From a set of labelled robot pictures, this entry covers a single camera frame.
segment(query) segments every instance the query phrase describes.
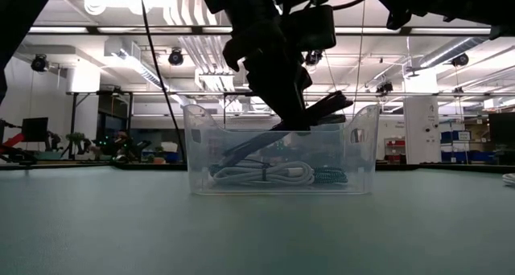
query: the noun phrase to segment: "black cable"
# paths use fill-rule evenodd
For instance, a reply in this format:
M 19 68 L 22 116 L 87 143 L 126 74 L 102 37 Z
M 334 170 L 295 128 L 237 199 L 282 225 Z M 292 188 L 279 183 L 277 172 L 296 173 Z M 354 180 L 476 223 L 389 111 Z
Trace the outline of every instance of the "black cable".
M 349 7 L 353 7 L 353 6 L 357 5 L 357 4 L 362 3 L 363 1 L 364 0 L 355 0 L 355 1 L 343 4 L 343 5 L 334 6 L 334 7 L 332 7 L 332 10 L 348 9 Z
M 148 26 L 148 18 L 146 17 L 145 2 L 143 0 L 142 0 L 142 11 L 143 11 L 143 22 L 145 23 L 146 37 L 148 38 L 148 43 L 150 44 L 150 51 L 152 52 L 152 59 L 154 60 L 155 71 L 159 78 L 159 84 L 161 85 L 161 90 L 163 90 L 164 98 L 167 101 L 168 110 L 170 111 L 171 119 L 174 122 L 175 132 L 177 134 L 177 139 L 179 140 L 180 154 L 183 157 L 183 161 L 186 161 L 186 155 L 184 153 L 184 147 L 183 147 L 183 140 L 180 137 L 179 127 L 177 126 L 177 120 L 175 119 L 174 112 L 171 109 L 170 98 L 168 97 L 167 88 L 164 85 L 163 78 L 161 77 L 161 72 L 159 71 L 158 60 L 155 56 L 154 43 L 152 42 L 152 35 L 150 34 L 150 28 Z

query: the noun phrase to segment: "transparent storage container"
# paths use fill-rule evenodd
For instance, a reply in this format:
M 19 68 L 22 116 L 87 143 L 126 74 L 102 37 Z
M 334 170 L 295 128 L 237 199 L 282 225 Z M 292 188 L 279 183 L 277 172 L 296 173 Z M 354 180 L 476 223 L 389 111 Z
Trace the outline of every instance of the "transparent storage container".
M 372 189 L 376 105 L 363 108 L 345 124 L 320 125 L 304 132 L 222 129 L 198 105 L 183 111 L 192 193 L 365 194 Z M 260 150 L 245 157 L 227 155 L 251 139 Z M 244 160 L 227 165 L 234 157 Z

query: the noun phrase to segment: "white pillar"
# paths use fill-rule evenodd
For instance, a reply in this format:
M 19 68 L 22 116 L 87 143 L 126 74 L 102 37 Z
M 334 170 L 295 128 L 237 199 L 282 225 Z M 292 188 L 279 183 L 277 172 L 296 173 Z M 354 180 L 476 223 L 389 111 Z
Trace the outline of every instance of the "white pillar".
M 438 92 L 436 73 L 428 69 L 405 77 L 406 92 Z M 404 99 L 406 159 L 408 164 L 441 162 L 439 106 L 434 97 Z
M 75 68 L 68 70 L 70 92 L 96 92 L 100 89 L 100 68 L 81 59 Z M 97 136 L 98 96 L 90 95 L 76 107 L 75 132 L 89 139 Z

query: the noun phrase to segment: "black monitor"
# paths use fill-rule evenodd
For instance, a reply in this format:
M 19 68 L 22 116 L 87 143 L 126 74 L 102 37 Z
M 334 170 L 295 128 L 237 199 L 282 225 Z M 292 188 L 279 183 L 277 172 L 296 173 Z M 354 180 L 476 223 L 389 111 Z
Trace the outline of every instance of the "black monitor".
M 488 115 L 490 139 L 496 144 L 515 144 L 515 113 L 495 113 Z
M 45 142 L 47 140 L 48 117 L 23 119 L 23 142 Z

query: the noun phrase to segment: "desk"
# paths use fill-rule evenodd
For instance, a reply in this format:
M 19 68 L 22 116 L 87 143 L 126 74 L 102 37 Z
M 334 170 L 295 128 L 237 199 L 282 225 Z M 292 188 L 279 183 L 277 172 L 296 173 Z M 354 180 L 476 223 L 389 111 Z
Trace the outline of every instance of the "desk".
M 377 173 L 372 195 L 190 195 L 187 173 L 0 171 L 5 274 L 515 274 L 498 174 Z

